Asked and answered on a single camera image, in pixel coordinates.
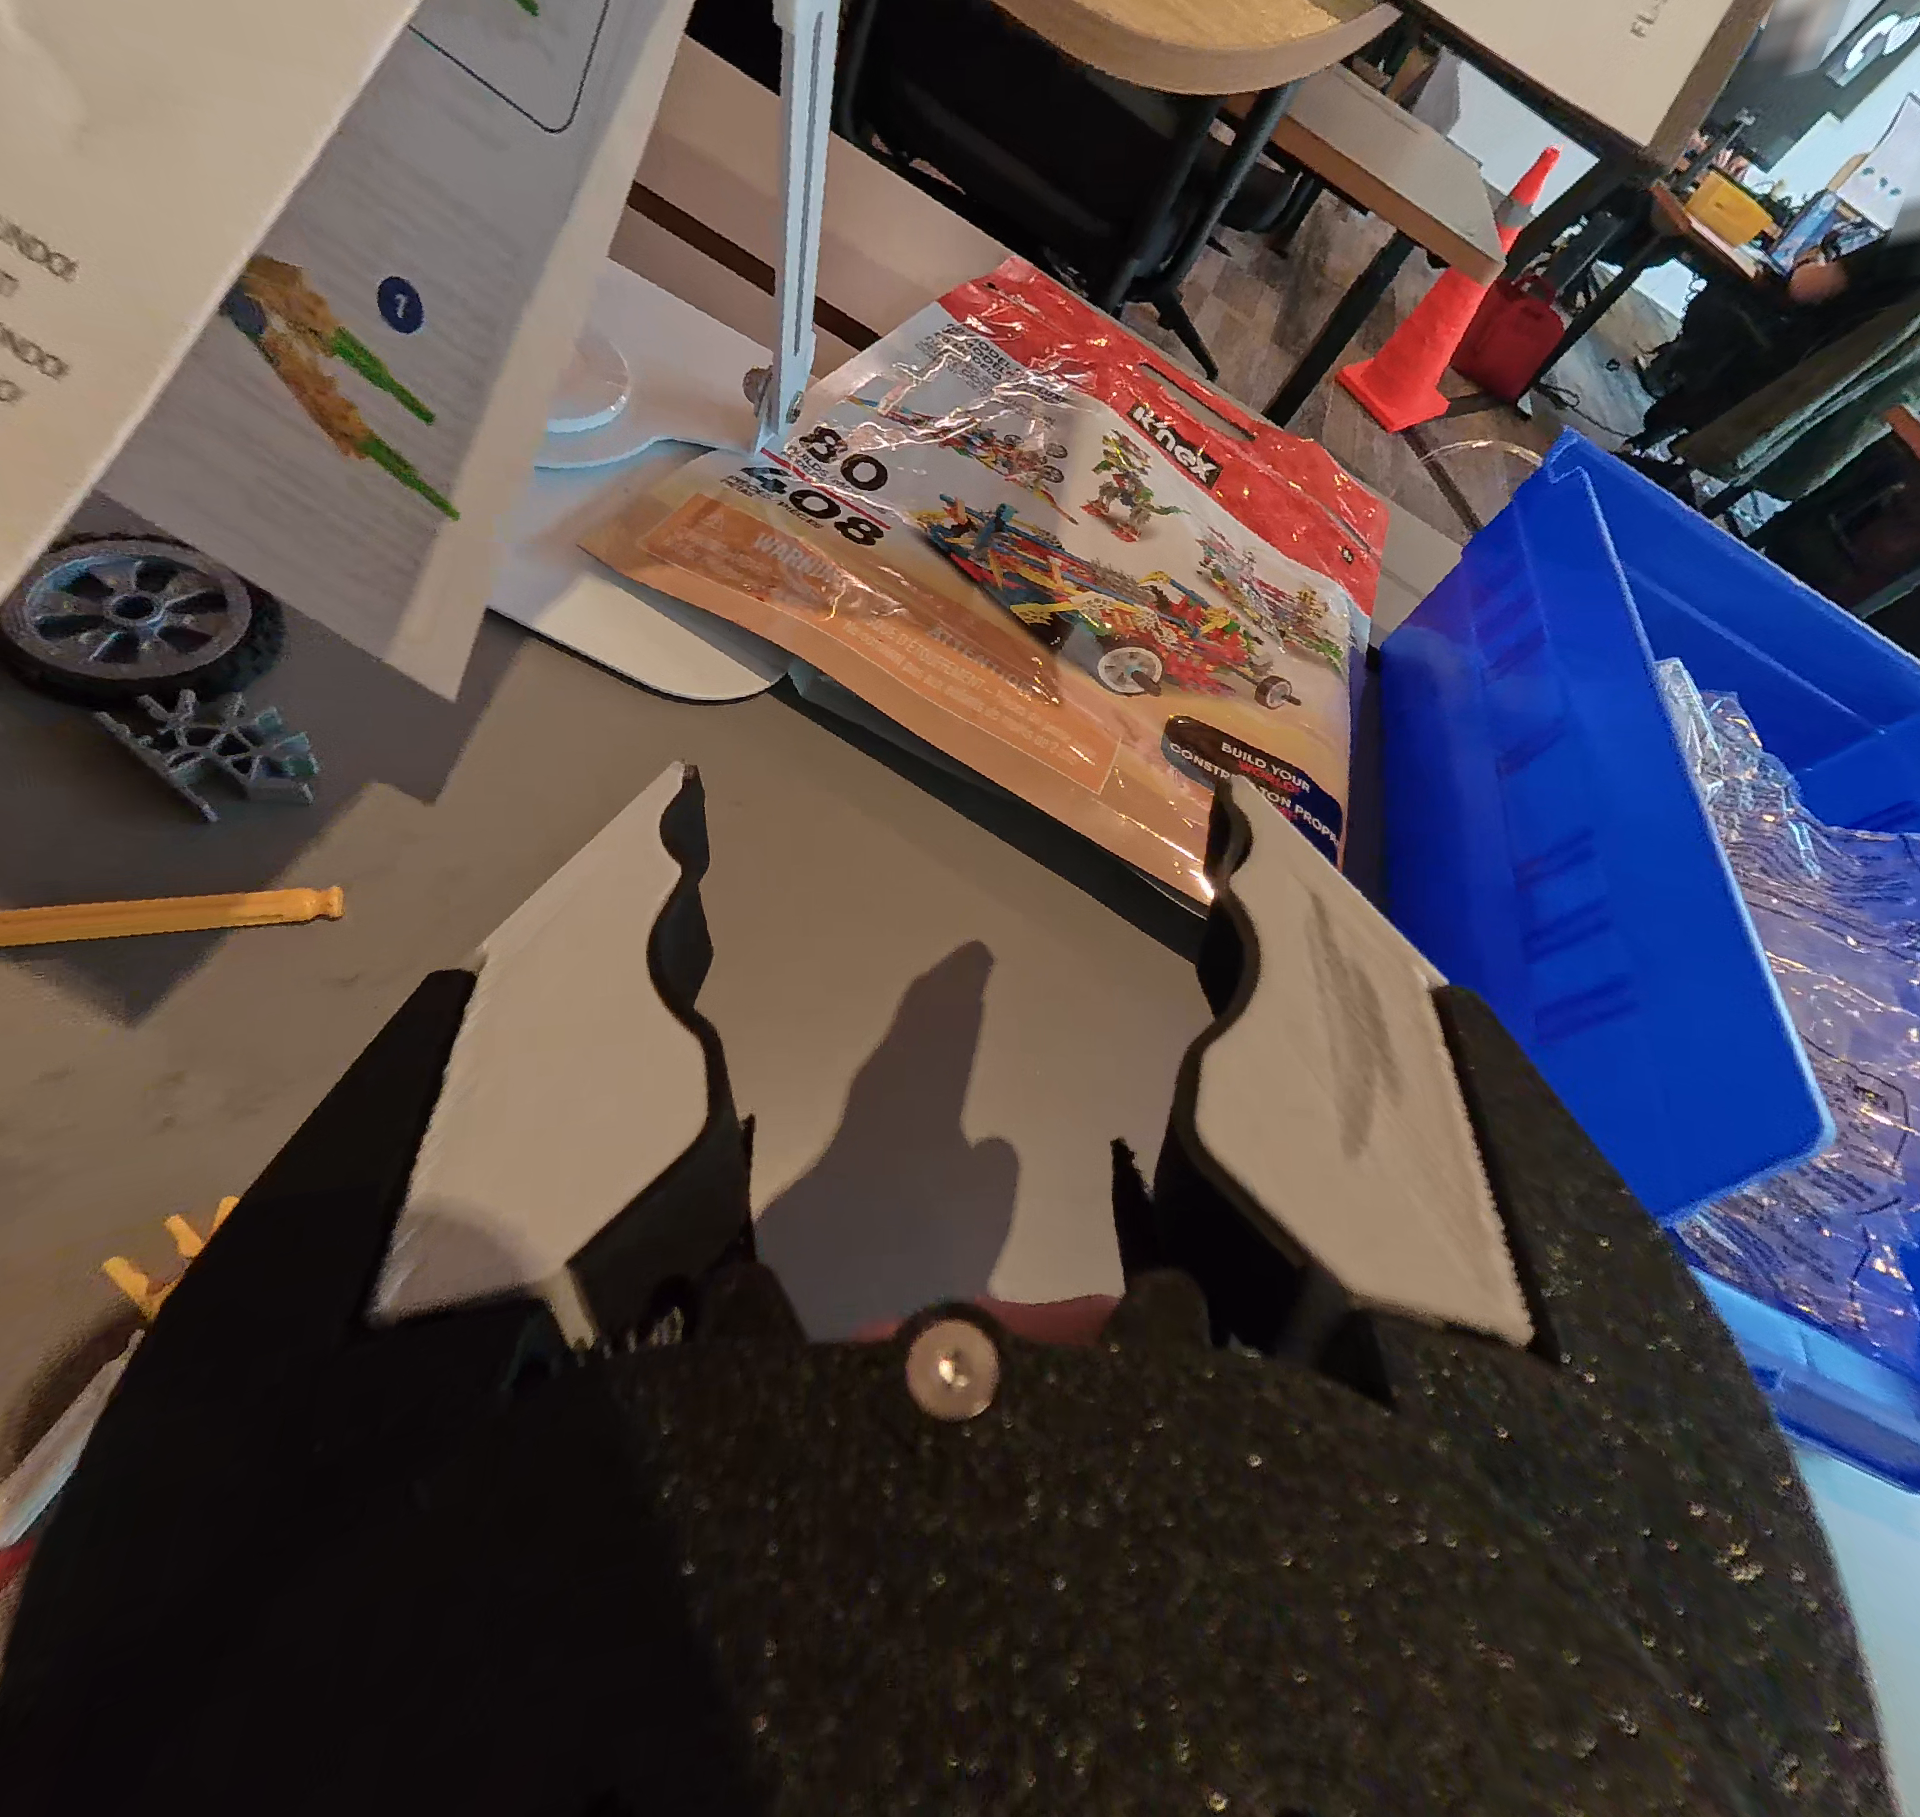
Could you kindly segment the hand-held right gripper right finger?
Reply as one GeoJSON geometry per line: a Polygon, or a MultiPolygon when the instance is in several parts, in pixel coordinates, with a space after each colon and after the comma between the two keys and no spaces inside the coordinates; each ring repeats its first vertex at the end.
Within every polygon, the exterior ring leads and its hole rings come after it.
{"type": "Polygon", "coordinates": [[[1441,970],[1244,777],[1214,795],[1209,875],[1225,974],[1183,1061],[1181,1151],[1347,1306],[1526,1348],[1441,970]]]}

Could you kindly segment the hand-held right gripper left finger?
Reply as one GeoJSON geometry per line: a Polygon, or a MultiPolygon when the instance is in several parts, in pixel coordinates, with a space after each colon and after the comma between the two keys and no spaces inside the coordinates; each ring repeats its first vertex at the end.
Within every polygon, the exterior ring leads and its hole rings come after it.
{"type": "Polygon", "coordinates": [[[667,1319],[752,1247],[752,1125],[698,1007],[708,801],[674,762],[483,939],[374,1319],[667,1319]]]}

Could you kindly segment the blue plastic bin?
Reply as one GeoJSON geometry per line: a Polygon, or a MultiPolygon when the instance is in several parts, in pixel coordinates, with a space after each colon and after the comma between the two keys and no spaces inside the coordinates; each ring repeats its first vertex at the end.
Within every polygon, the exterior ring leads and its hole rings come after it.
{"type": "Polygon", "coordinates": [[[1833,1123],[1668,722],[1741,700],[1811,814],[1914,834],[1916,659],[1566,432],[1380,648],[1398,926],[1474,989],[1703,1276],[1778,1420],[1916,1488],[1907,1380],[1697,1267],[1679,1219],[1833,1123]]]}

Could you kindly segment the long yellow rod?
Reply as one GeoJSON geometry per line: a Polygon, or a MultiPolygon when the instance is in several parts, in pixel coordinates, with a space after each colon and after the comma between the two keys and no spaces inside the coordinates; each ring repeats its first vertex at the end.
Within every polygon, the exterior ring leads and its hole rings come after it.
{"type": "Polygon", "coordinates": [[[2,948],[146,935],[274,928],[276,924],[341,919],[345,913],[346,893],[341,884],[4,908],[2,948]]]}

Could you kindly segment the grey spoked connector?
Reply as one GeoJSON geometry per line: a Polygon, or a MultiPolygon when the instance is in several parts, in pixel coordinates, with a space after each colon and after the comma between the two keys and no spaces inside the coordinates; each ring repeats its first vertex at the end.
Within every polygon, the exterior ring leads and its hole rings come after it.
{"type": "Polygon", "coordinates": [[[315,799],[321,762],[309,736],[247,694],[203,698],[182,688],[173,700],[144,696],[127,714],[96,709],[92,720],[204,823],[221,817],[212,781],[252,803],[315,799]]]}

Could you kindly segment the toy wheel with black tyre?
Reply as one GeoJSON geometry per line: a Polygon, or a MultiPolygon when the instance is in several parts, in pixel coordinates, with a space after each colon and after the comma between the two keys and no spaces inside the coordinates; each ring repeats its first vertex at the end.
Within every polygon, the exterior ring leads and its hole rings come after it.
{"type": "Polygon", "coordinates": [[[243,692],[284,648],[273,593],[168,534],[61,537],[2,604],[4,670],[92,711],[243,692]]]}

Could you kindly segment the printed toy packaging bag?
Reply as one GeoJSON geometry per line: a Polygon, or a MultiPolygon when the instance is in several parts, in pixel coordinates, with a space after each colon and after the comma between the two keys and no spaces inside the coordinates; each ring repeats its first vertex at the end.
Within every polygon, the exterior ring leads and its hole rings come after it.
{"type": "Polygon", "coordinates": [[[1340,862],[1389,508],[1010,257],[582,534],[1196,900],[1242,779],[1340,862]]]}

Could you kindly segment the orange traffic cone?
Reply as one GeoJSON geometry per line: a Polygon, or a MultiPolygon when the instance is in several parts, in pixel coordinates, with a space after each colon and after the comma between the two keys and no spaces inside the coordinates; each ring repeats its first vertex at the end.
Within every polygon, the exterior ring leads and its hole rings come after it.
{"type": "Polygon", "coordinates": [[[1450,412],[1465,412],[1465,397],[1443,394],[1443,375],[1452,370],[1452,353],[1496,279],[1476,283],[1465,270],[1446,268],[1391,337],[1375,355],[1341,366],[1336,383],[1384,432],[1400,434],[1450,412]]]}

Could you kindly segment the red canister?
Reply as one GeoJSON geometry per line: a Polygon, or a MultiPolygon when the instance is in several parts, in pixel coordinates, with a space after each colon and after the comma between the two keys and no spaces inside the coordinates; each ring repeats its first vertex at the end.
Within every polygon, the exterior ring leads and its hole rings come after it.
{"type": "Polygon", "coordinates": [[[1564,325],[1566,318],[1544,276],[1502,276],[1481,296],[1454,349],[1452,372],[1515,405],[1559,351],[1564,325]]]}

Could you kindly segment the grey office desk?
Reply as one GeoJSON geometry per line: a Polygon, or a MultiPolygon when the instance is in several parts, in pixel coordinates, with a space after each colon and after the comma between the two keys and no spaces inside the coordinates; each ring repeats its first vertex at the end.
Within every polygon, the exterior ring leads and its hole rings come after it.
{"type": "Polygon", "coordinates": [[[1398,235],[1480,285],[1502,272],[1507,248],[1478,161],[1354,71],[1327,66],[1297,82],[1268,147],[1290,160],[1301,178],[1269,231],[1277,254],[1290,248],[1327,191],[1387,220],[1398,235]]]}

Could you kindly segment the toy instruction booklet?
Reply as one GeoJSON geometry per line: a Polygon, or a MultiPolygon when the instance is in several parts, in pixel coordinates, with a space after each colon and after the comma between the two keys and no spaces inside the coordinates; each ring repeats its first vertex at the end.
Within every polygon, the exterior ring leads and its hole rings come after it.
{"type": "Polygon", "coordinates": [[[695,0],[4,0],[4,587],[101,491],[459,692],[695,0]]]}

